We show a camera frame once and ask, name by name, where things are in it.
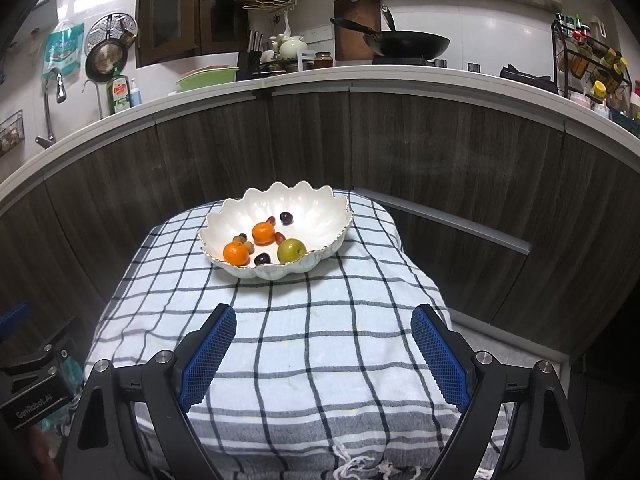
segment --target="yellow bottle cap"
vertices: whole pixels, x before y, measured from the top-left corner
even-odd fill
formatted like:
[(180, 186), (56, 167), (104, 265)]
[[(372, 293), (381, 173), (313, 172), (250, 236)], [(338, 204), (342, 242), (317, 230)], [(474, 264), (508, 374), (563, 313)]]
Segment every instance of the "yellow bottle cap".
[(601, 81), (596, 81), (593, 84), (593, 95), (598, 99), (603, 99), (604, 96), (607, 95), (607, 88)]

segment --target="wok handle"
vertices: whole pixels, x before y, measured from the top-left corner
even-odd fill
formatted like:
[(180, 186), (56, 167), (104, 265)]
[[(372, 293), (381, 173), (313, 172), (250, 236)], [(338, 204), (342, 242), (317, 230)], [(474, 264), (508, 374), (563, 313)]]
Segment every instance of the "wok handle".
[(382, 4), (380, 6), (380, 9), (382, 10), (382, 15), (385, 17), (386, 24), (389, 26), (389, 30), (396, 30), (396, 24), (394, 23), (394, 17), (392, 16), (391, 11), (389, 10), (389, 8), (385, 4)]
[(351, 20), (347, 20), (345, 18), (329, 18), (329, 21), (331, 21), (336, 27), (346, 28), (347, 30), (354, 30), (355, 32), (371, 34), (373, 36), (377, 36), (380, 34), (370, 27), (352, 22)]

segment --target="plastic bag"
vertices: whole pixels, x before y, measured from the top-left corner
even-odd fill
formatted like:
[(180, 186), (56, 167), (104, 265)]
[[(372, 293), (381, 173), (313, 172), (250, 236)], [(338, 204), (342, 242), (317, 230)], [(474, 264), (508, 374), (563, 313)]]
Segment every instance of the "plastic bag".
[(47, 38), (42, 75), (47, 75), (52, 68), (60, 70), (62, 75), (69, 75), (74, 70), (79, 70), (83, 37), (84, 23), (80, 25), (74, 25), (71, 22), (59, 23)]
[(82, 368), (71, 357), (62, 362), (62, 376), (75, 392), (75, 396), (71, 402), (66, 403), (46, 418), (43, 418), (40, 421), (40, 429), (43, 433), (57, 429), (60, 434), (68, 436), (71, 429), (71, 421), (78, 408), (78, 402), (80, 402), (84, 377), (82, 376)]

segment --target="blue and white checkered cloth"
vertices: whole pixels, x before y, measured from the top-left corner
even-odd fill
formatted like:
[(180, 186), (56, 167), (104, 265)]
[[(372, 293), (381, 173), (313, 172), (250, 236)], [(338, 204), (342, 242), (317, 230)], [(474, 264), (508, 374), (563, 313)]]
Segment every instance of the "blue and white checkered cloth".
[[(153, 229), (102, 315), (85, 375), (102, 358), (135, 365), (175, 348), (228, 303), (236, 338), (188, 414), (226, 479), (423, 478), (459, 413), (420, 355), (410, 319), (421, 303), (450, 327), (449, 313), (402, 252), (384, 208), (335, 193), (348, 195), (354, 212), (344, 244), (311, 272), (276, 282), (238, 280), (202, 254), (196, 233), (222, 202)], [(145, 405), (136, 414), (161, 465)], [(502, 411), (483, 468), (495, 465), (507, 427)]]

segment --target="spice jar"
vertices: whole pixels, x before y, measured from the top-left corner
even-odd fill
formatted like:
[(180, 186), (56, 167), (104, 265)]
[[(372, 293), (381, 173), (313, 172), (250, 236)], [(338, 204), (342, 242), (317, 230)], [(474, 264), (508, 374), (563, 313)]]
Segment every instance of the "spice jar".
[(330, 52), (316, 52), (314, 58), (314, 68), (331, 68), (334, 65), (334, 58)]

